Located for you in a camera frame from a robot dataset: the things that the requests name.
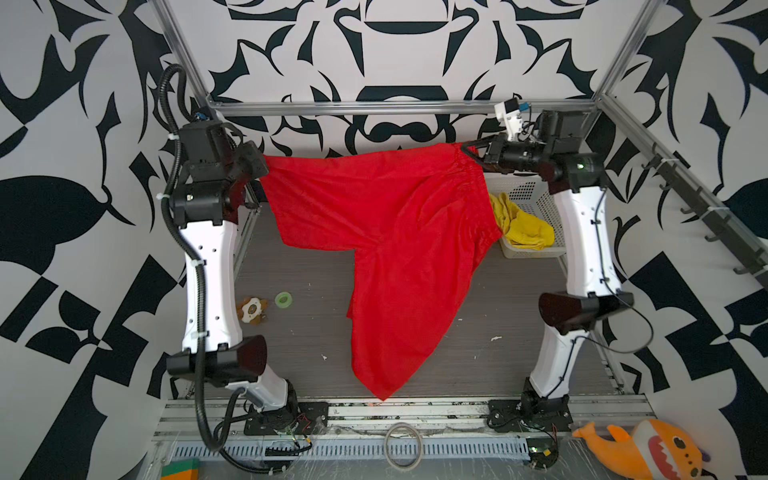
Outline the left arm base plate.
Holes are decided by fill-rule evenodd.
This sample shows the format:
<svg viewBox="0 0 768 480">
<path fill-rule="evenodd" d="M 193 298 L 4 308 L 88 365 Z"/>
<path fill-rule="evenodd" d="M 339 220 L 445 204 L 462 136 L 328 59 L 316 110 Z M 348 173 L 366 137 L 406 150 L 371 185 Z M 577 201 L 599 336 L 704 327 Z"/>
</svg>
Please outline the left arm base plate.
<svg viewBox="0 0 768 480">
<path fill-rule="evenodd" d="M 327 425 L 327 402 L 299 402 L 296 405 L 255 413 L 246 420 L 243 429 L 246 436 L 266 436 L 288 432 L 294 435 L 310 435 Z"/>
</svg>

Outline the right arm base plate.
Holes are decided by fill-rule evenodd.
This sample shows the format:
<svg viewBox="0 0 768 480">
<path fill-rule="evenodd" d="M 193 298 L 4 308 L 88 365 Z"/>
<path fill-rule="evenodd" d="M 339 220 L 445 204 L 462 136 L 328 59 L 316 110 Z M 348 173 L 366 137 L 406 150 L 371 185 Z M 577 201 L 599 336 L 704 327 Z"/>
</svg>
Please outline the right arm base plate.
<svg viewBox="0 0 768 480">
<path fill-rule="evenodd" d="M 568 408 L 569 396 L 540 397 L 526 391 L 520 399 L 495 399 L 488 402 L 486 425 L 497 433 L 533 430 L 569 431 L 573 418 Z"/>
</svg>

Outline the red shorts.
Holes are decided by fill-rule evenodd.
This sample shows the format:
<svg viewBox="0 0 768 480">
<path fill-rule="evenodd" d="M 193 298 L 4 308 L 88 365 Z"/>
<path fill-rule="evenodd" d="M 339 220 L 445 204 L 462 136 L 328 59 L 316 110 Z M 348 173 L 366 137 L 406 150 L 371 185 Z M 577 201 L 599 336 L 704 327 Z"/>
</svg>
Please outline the red shorts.
<svg viewBox="0 0 768 480">
<path fill-rule="evenodd" d="M 482 168 L 455 143 L 266 163 L 282 241 L 353 253 L 352 369 L 391 397 L 435 351 L 500 239 Z"/>
</svg>

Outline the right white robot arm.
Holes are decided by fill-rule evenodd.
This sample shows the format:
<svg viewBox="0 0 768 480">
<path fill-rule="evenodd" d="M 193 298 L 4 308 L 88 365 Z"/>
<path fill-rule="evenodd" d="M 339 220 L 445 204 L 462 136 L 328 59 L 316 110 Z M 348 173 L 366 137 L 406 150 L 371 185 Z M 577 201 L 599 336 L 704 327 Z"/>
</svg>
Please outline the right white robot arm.
<svg viewBox="0 0 768 480">
<path fill-rule="evenodd" d="M 545 110 L 535 120 L 534 140 L 518 140 L 524 130 L 523 106 L 515 100 L 495 105 L 503 132 L 469 141 L 461 149 L 487 172 L 538 175 L 548 186 L 563 228 L 567 286 L 544 293 L 539 311 L 546 324 L 537 363 L 529 377 L 539 398 L 562 398 L 582 342 L 595 323 L 634 303 L 622 290 L 608 247 L 604 160 L 583 153 L 581 115 Z"/>
</svg>

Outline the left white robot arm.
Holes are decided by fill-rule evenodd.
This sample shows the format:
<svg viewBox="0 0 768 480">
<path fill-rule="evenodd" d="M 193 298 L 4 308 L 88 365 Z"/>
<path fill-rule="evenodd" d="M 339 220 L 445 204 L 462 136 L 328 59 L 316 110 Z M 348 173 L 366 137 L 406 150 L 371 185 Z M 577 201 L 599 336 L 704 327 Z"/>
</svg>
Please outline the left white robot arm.
<svg viewBox="0 0 768 480">
<path fill-rule="evenodd" d="M 198 405 L 212 386 L 246 398 L 260 414 L 296 413 L 293 386 L 268 365 L 265 339 L 244 336 L 235 303 L 239 210 L 248 184 L 267 174 L 265 158 L 221 120 L 197 119 L 169 137 L 174 164 L 158 199 L 185 256 L 187 313 L 181 350 L 167 370 L 193 383 Z"/>
</svg>

